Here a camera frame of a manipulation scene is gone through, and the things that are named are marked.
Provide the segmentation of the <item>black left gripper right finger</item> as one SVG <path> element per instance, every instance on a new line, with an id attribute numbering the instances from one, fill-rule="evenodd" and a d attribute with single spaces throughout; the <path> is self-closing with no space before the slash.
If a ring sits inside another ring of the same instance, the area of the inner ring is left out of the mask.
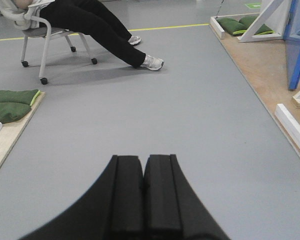
<path id="1" fill-rule="evenodd" d="M 150 155 L 144 184 L 148 240 L 229 239 L 189 184 L 176 155 Z"/>

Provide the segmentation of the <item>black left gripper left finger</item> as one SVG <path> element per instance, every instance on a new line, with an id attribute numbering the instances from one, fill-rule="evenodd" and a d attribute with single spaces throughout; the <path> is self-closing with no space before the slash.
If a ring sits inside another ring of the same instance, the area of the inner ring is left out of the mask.
<path id="1" fill-rule="evenodd" d="M 68 209 L 24 240 L 141 240 L 143 171 L 137 156 L 113 155 L 92 186 Z"/>

